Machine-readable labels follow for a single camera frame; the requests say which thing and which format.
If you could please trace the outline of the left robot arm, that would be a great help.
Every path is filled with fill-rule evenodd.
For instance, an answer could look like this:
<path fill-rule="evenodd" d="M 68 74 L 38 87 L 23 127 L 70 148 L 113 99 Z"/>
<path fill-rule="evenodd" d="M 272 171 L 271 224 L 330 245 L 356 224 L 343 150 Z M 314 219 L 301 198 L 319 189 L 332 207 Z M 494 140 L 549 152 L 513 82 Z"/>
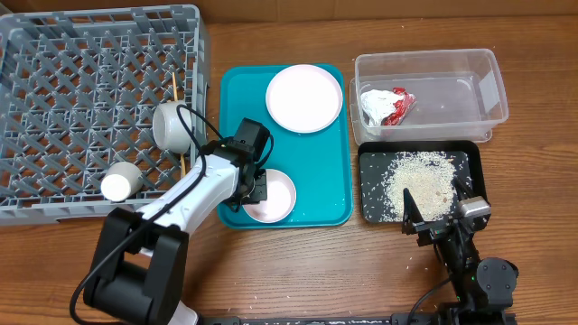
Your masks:
<path fill-rule="evenodd" d="M 274 138 L 245 118 L 236 133 L 199 150 L 194 167 L 163 196 L 137 211 L 108 213 L 89 273 L 70 298 L 114 317 L 117 324 L 199 324 L 182 301 L 191 235 L 219 204 L 233 210 L 266 199 L 263 165 Z"/>

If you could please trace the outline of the wooden chopstick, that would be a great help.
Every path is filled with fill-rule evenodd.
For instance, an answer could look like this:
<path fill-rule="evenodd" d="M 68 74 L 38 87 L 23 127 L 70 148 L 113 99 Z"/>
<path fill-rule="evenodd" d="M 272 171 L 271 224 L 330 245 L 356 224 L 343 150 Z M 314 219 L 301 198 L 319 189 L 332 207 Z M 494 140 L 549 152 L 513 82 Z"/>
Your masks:
<path fill-rule="evenodd" d="M 184 178 L 186 175 L 186 160 L 184 157 L 184 153 L 180 154 L 180 164 L 181 164 L 181 178 Z"/>
<path fill-rule="evenodd" d="M 172 72 L 172 92 L 173 92 L 173 101 L 178 101 L 178 89 L 177 89 L 177 81 L 175 72 Z"/>

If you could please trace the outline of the small pink-rimmed plate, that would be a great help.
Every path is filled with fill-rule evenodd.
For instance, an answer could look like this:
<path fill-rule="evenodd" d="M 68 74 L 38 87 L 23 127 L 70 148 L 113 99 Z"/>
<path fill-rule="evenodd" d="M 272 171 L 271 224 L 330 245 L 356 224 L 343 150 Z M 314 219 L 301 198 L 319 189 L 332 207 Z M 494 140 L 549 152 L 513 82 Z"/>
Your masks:
<path fill-rule="evenodd" d="M 257 204 L 246 204 L 244 211 L 255 221 L 273 224 L 286 218 L 296 203 L 296 188 L 285 173 L 266 170 L 266 199 Z"/>

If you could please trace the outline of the grey bowl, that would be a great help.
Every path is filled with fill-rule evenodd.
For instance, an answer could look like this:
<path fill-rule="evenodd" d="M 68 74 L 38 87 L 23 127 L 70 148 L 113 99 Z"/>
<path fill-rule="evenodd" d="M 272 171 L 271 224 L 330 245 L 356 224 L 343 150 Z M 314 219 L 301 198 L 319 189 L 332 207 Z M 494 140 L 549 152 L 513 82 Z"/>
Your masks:
<path fill-rule="evenodd" d="M 177 115 L 177 106 L 184 104 L 184 100 L 169 101 L 154 110 L 152 130 L 158 148 L 173 153 L 189 151 L 192 140 Z"/>

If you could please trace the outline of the white paper cup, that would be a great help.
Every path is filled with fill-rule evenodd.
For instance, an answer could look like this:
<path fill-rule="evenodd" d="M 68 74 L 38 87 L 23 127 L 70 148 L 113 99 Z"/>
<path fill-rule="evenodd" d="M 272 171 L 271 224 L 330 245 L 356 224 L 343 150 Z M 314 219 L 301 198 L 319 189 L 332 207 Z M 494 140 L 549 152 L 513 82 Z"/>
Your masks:
<path fill-rule="evenodd" d="M 119 202 L 136 194 L 142 186 L 142 171 L 136 165 L 116 162 L 107 170 L 100 191 L 106 200 Z"/>

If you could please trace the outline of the red wrapper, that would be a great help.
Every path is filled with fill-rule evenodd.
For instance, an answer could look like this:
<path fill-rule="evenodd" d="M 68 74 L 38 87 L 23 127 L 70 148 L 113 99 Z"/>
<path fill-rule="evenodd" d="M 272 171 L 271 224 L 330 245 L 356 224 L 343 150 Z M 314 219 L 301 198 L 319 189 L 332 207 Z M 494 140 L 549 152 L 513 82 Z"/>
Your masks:
<path fill-rule="evenodd" d="M 408 93 L 405 88 L 395 87 L 393 93 L 402 98 L 393 104 L 395 111 L 382 121 L 382 125 L 400 125 L 416 102 L 415 96 Z"/>

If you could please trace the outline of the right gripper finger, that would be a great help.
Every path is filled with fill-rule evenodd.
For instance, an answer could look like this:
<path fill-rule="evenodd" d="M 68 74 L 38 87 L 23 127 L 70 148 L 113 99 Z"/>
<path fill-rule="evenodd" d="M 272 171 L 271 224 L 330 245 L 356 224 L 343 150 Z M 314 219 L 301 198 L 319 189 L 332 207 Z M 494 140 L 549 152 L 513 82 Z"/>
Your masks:
<path fill-rule="evenodd" d="M 424 220 L 408 188 L 403 190 L 403 202 L 402 232 L 404 234 L 415 234 L 417 232 L 416 229 L 424 225 Z"/>
<path fill-rule="evenodd" d="M 455 176 L 452 180 L 457 191 L 458 201 L 468 200 L 476 197 L 473 189 L 460 177 Z"/>

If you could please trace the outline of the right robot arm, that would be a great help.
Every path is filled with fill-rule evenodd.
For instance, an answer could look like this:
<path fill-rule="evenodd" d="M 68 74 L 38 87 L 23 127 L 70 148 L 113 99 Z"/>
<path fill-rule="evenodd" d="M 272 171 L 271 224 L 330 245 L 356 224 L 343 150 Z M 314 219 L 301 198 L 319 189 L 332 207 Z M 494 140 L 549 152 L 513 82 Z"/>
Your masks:
<path fill-rule="evenodd" d="M 453 179 L 458 195 L 456 212 L 433 222 L 424 221 L 410 190 L 403 191 L 402 232 L 418 235 L 419 246 L 434 246 L 448 277 L 425 293 L 405 315 L 401 324 L 514 324 L 507 314 L 513 305 L 518 268 L 508 260 L 482 259 L 474 245 L 474 235 L 483 230 L 491 216 L 490 204 L 474 193 L 462 179 Z M 451 284 L 456 301 L 445 303 L 434 313 L 417 310 L 430 296 Z"/>

